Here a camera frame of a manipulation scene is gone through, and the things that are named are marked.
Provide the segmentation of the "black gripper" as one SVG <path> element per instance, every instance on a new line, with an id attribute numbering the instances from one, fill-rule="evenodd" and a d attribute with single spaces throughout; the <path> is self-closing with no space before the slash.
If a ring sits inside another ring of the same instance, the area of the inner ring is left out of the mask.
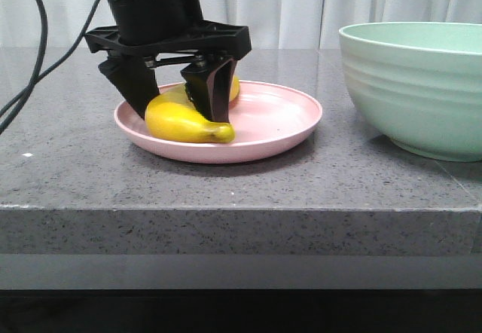
<path id="1" fill-rule="evenodd" d="M 203 117 L 229 121 L 236 60 L 252 49 L 248 27 L 204 20 L 199 0 L 107 2 L 115 25 L 95 28 L 86 33 L 85 40 L 93 53 L 113 50 L 123 54 L 108 55 L 99 70 L 141 119 L 159 95 L 155 73 L 141 57 L 192 52 L 227 55 L 191 63 L 181 75 L 189 100 Z"/>

